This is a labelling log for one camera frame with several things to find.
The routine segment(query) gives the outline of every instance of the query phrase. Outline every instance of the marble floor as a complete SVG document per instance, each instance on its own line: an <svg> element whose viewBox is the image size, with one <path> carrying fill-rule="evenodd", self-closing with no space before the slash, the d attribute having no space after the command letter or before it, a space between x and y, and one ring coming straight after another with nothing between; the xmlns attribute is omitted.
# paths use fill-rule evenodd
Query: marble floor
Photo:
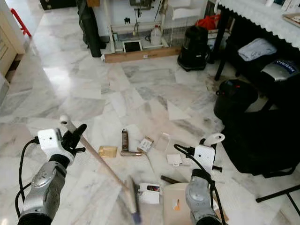
<svg viewBox="0 0 300 225"><path fill-rule="evenodd" d="M43 13L26 54L12 79L0 108L0 224L17 224L14 199L18 191L18 168L24 144L37 131L59 127L67 114L78 126L88 125L85 136L96 149L118 146L116 158L106 159L111 168L136 183L158 183L160 175L189 180L190 173L167 164L162 134L189 145L220 132L222 122L214 115L215 91L234 69L224 68L222 80L213 77L218 63L204 71L185 72L176 57L105 64L92 58L82 42L75 8ZM249 110L261 106L259 99ZM121 157L121 131L129 132L130 150L144 136L154 139L148 157ZM25 154L23 183L45 162L39 146ZM296 225L300 218L286 196L260 204L255 198L299 184L300 168L290 176L265 179L239 173L218 144L213 172L229 225ZM88 152L78 154L68 169L54 225L129 225L132 218L120 187ZM292 193L300 207L300 191ZM143 224L163 224L163 203L140 204Z"/></svg>

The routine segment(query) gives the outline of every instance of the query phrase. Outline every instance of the black case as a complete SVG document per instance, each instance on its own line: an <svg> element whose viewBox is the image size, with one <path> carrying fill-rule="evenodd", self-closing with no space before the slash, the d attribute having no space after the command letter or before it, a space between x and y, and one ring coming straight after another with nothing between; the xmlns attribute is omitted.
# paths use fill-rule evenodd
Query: black case
<svg viewBox="0 0 300 225"><path fill-rule="evenodd" d="M39 0L44 10L76 7L75 0Z"/></svg>
<svg viewBox="0 0 300 225"><path fill-rule="evenodd" d="M289 175L300 162L298 116L281 110L250 112L229 117L224 124L223 146L241 173Z"/></svg>

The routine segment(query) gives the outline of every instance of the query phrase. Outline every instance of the wooden board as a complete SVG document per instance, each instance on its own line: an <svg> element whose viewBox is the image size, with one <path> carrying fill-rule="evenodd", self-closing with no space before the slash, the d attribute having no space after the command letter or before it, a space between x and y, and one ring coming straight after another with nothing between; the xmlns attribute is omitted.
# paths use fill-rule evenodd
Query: wooden board
<svg viewBox="0 0 300 225"><path fill-rule="evenodd" d="M153 58L159 58L159 57L165 57L171 55L179 55L180 49L181 49L180 47L171 47L171 48L143 50L138 52L106 54L105 62L115 63L115 62L144 60L144 59L153 59Z"/></svg>
<svg viewBox="0 0 300 225"><path fill-rule="evenodd" d="M88 7L98 7L100 6L100 0L86 0Z"/></svg>

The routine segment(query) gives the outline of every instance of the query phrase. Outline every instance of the white tablecloth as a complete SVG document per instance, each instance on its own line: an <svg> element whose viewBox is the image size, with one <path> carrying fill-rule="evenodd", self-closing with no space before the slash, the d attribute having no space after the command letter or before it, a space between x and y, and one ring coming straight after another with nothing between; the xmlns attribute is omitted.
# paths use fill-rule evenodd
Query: white tablecloth
<svg viewBox="0 0 300 225"><path fill-rule="evenodd" d="M265 6L266 0L219 0L219 5L232 10L240 16L251 20L256 25L278 35L280 39L291 43L300 49L300 28L285 21L281 6L273 3L271 7Z"/></svg>

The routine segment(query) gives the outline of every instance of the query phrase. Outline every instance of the table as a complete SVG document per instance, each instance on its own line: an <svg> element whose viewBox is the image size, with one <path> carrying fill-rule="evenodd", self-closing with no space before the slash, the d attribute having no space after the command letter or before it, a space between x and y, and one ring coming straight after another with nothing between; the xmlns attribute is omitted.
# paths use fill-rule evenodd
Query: table
<svg viewBox="0 0 300 225"><path fill-rule="evenodd" d="M281 6L273 3L266 7L265 0L217 0L218 8L222 10L219 22L219 30L211 61L214 60L230 16L242 16L251 22L266 29L279 39L284 39L293 47L300 49L300 28L285 21L282 14L288 14L281 9Z"/></svg>

